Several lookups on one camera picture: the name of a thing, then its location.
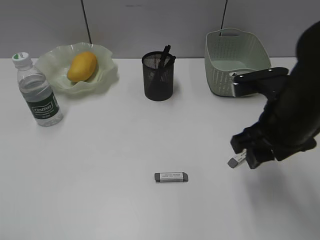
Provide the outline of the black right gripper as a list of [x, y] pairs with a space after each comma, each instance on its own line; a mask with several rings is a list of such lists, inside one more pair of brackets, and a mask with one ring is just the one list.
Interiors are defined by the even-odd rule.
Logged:
[[306, 152], [317, 146], [314, 138], [296, 146], [287, 146], [278, 140], [271, 141], [262, 132], [261, 125], [258, 122], [232, 136], [230, 144], [236, 154], [246, 151], [246, 162], [252, 170], [265, 162], [274, 160], [280, 162], [296, 153]]

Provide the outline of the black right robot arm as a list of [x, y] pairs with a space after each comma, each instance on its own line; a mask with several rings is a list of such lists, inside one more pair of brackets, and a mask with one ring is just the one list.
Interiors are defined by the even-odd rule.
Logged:
[[250, 169], [262, 163], [283, 161], [312, 150], [320, 133], [320, 24], [300, 36], [297, 62], [289, 71], [273, 67], [237, 75], [234, 97], [262, 94], [267, 98], [258, 121], [231, 138], [236, 154], [246, 152]]

